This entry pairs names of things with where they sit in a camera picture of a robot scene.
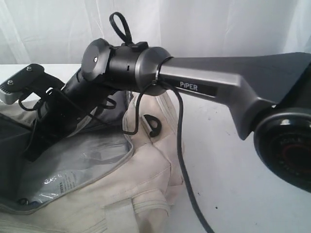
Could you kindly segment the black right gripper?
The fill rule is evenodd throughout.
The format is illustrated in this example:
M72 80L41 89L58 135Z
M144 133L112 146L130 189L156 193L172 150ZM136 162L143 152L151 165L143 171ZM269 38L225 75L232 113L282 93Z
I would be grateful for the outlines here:
M50 94L37 111L35 132L24 158L30 162L38 159L48 148L72 134L96 106L97 99L93 97Z

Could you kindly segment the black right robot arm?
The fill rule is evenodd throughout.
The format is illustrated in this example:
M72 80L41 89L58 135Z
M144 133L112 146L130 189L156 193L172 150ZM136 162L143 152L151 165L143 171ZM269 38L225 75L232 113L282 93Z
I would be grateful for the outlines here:
M240 139L254 135L255 150L279 178L311 189L311 55L292 52L248 57L175 58L161 47L134 43L124 16L110 24L122 40L99 38L86 48L66 83L30 86L35 105L29 161L73 133L81 120L117 91L158 96L170 89L227 106Z

